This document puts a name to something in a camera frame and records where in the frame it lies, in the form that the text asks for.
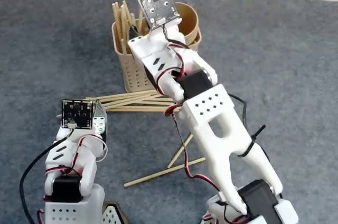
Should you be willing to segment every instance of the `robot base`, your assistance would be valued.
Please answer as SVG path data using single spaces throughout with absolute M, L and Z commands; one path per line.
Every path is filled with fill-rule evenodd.
M 208 206 L 208 212 L 207 214 L 210 214 L 213 219 L 204 221 L 202 220 L 200 224 L 216 224 L 218 219 L 219 224 L 227 224 L 224 220 L 223 214 L 224 214 L 224 206 L 220 206 L 216 204 L 216 202 L 219 200 L 219 196 L 215 195 L 211 199 L 207 201 Z M 282 224 L 298 224 L 299 218 L 298 215 L 290 203 L 290 201 L 285 199 L 278 199 L 278 204 L 275 205 L 275 210 L 278 214 L 278 216 L 281 219 Z M 236 217 L 238 217 L 240 214 L 238 214 L 235 209 L 231 206 L 227 206 L 226 210 L 226 216 L 228 220 L 233 220 Z M 247 222 L 247 224 L 274 224 L 274 223 L 267 223 L 263 216 L 259 216 L 254 220 L 250 220 Z

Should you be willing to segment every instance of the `white plastic housing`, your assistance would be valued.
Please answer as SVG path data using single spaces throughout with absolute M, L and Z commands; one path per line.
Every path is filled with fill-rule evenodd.
M 60 128 L 57 139 L 64 138 L 69 129 Z M 91 192 L 92 185 L 97 170 L 96 158 L 104 153 L 103 145 L 96 138 L 88 136 L 95 134 L 95 131 L 87 129 L 75 129 L 71 136 L 57 147 L 51 149 L 45 161 L 46 170 L 59 165 L 72 166 L 72 160 L 77 151 L 80 138 L 85 137 L 82 145 L 78 149 L 78 157 L 74 169 L 81 172 L 80 192 L 82 196 L 87 196 Z M 47 174 L 45 180 L 45 194 L 51 195 L 53 192 L 53 181 L 61 175 L 59 170 Z
M 103 188 L 94 184 L 90 196 L 78 203 L 45 203 L 45 224 L 97 224 L 102 223 Z
M 181 19 L 173 20 L 166 24 L 168 37 L 185 43 L 184 35 L 179 32 L 177 24 Z M 139 36 L 128 42 L 132 50 L 135 61 L 139 66 L 145 67 L 152 75 L 153 79 L 157 78 L 167 68 L 176 67 L 177 71 L 182 66 L 181 61 L 173 52 L 167 48 L 168 41 L 165 39 L 162 28 L 150 32 L 146 36 Z M 215 70 L 209 66 L 197 52 L 190 49 L 174 48 L 181 55 L 184 61 L 185 72 L 187 74 L 202 69 L 208 75 L 213 85 L 217 84 L 217 74 Z M 158 81 L 158 85 L 163 93 L 170 96 L 176 102 L 182 102 L 184 99 L 184 91 L 178 84 L 170 71 L 164 73 Z
M 229 156 L 231 153 L 244 153 L 251 143 L 251 137 L 234 110 L 224 86 L 217 85 L 185 101 L 180 113 L 203 151 L 209 172 L 221 195 L 235 209 L 246 214 L 246 206 L 232 184 Z M 214 119 L 220 124 L 223 137 L 215 136 L 210 127 L 209 122 Z M 282 192 L 282 183 L 258 144 L 243 159 L 273 187 L 275 194 Z

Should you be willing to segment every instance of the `ventilation hole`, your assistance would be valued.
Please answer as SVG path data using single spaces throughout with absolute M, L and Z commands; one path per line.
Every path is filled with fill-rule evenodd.
M 53 160 L 55 161 L 55 160 L 57 160 L 57 159 L 60 159 L 62 156 L 63 156 L 63 154 L 60 154 L 60 155 L 58 155 L 57 157 L 54 157 Z
M 165 64 L 161 64 L 161 65 L 159 66 L 159 68 L 158 68 L 158 71 L 161 71 L 161 70 L 164 68 L 164 65 L 165 65 Z

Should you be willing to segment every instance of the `white robotic arm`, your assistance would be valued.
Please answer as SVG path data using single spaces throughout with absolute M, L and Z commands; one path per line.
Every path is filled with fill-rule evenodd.
M 243 155 L 269 184 L 274 195 L 282 192 L 282 183 L 264 151 L 251 139 L 236 114 L 224 86 L 217 84 L 215 70 L 197 52 L 186 48 L 177 26 L 181 22 L 179 15 L 172 9 L 173 15 L 168 16 L 163 8 L 167 1 L 139 0 L 151 31 L 146 36 L 129 40 L 128 45 L 154 87 L 182 105 L 180 117 L 188 124 L 208 161 L 221 201 L 247 215 L 247 204 L 232 183 L 231 153 Z M 209 122 L 214 119 L 220 124 L 223 137 L 215 136 L 210 127 Z

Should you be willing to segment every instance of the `black wire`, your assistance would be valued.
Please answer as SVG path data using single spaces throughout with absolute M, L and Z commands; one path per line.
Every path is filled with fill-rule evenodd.
M 247 128 L 247 102 L 244 101 L 242 98 L 235 96 L 234 94 L 228 93 L 228 95 L 243 104 L 242 123 L 244 124 L 245 129 L 248 129 Z
M 20 191 L 20 198 L 21 198 L 21 204 L 22 204 L 22 208 L 23 211 L 25 212 L 25 215 L 27 217 L 27 220 L 30 224 L 35 224 L 34 220 L 30 214 L 30 212 L 28 211 L 28 207 L 26 204 L 26 200 L 25 200 L 25 192 L 24 192 L 24 188 L 23 188 L 23 183 L 25 181 L 26 176 L 28 175 L 29 171 L 32 169 L 32 167 L 46 154 L 48 153 L 51 149 L 53 149 L 54 147 L 60 145 L 62 142 L 64 142 L 71 134 L 73 133 L 73 131 L 66 136 L 65 138 L 55 142 L 54 144 L 52 144 L 51 146 L 49 146 L 48 148 L 46 148 L 41 154 L 39 154 L 32 162 L 31 164 L 26 168 L 25 172 L 23 173 L 21 179 L 20 179 L 20 184 L 19 184 L 19 191 Z
M 190 49 L 189 46 L 187 46 L 185 43 L 182 43 L 182 42 L 180 42 L 180 41 L 178 41 L 178 40 L 169 39 L 169 38 L 168 38 L 167 29 L 165 28 L 164 24 L 162 25 L 162 29 L 163 29 L 164 38 L 165 38 L 168 42 L 172 42 L 172 43 L 181 45 L 181 46 L 185 47 L 186 49 Z

